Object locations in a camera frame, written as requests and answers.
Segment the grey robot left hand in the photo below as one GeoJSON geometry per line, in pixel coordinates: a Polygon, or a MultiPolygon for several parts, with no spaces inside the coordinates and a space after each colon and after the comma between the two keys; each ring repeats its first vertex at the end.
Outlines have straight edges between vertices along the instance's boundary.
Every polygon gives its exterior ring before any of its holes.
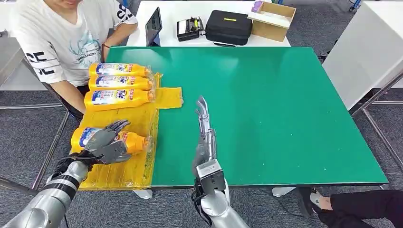
{"type": "Polygon", "coordinates": [[[96,158],[98,164],[114,164],[129,160],[132,155],[118,134],[128,126],[127,119],[115,121],[97,131],[87,142],[84,149],[96,158]]]}

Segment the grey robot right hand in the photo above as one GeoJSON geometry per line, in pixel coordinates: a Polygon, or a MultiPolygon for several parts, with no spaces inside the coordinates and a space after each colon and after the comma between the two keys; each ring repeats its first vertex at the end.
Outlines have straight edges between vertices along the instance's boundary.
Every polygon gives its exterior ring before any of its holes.
{"type": "Polygon", "coordinates": [[[196,101],[198,108],[195,110],[198,116],[199,139],[195,149],[195,156],[192,162],[192,172],[197,176],[196,167],[210,160],[216,159],[216,135],[215,130],[211,128],[210,114],[208,104],[201,95],[196,101]]]}

